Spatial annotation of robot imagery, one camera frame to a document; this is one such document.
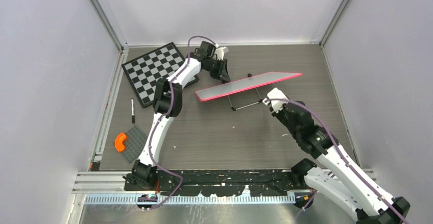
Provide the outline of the whiteboard with pink frame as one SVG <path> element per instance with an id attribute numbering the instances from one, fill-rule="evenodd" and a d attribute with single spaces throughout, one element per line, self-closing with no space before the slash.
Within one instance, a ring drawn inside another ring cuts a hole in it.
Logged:
<path id="1" fill-rule="evenodd" d="M 276 71 L 266 72 L 225 84 L 201 89 L 196 91 L 195 94 L 200 101 L 205 102 L 300 76 L 302 76 L 302 73 Z"/>

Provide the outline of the black white marker pen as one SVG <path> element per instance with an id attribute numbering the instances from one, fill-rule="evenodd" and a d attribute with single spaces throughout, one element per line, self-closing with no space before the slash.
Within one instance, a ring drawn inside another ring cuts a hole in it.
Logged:
<path id="1" fill-rule="evenodd" d="M 135 106 L 134 106 L 134 98 L 131 98 L 131 122 L 135 124 Z"/>

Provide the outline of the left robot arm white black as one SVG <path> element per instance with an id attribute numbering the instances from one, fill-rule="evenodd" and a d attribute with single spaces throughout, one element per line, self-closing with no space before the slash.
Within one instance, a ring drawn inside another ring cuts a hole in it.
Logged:
<path id="1" fill-rule="evenodd" d="M 228 47 L 203 41 L 199 48 L 187 55 L 182 65 L 170 76 L 159 79 L 154 93 L 154 117 L 145 149 L 138 156 L 127 182 L 138 185 L 144 190 L 156 186 L 157 170 L 163 170 L 173 176 L 181 176 L 162 168 L 158 164 L 159 154 L 168 129 L 182 109 L 182 92 L 189 80 L 200 71 L 206 70 L 215 79 L 228 82 L 224 54 Z"/>

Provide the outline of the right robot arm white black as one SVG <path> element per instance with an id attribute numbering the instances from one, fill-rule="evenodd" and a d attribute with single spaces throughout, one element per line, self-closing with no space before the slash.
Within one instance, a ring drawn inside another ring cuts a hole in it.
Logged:
<path id="1" fill-rule="evenodd" d="M 375 183 L 311 109 L 288 98 L 272 98 L 268 105 L 271 115 L 287 128 L 298 146 L 336 176 L 332 178 L 311 160 L 304 159 L 292 168 L 294 186 L 321 192 L 356 223 L 408 223 L 410 203 Z"/>

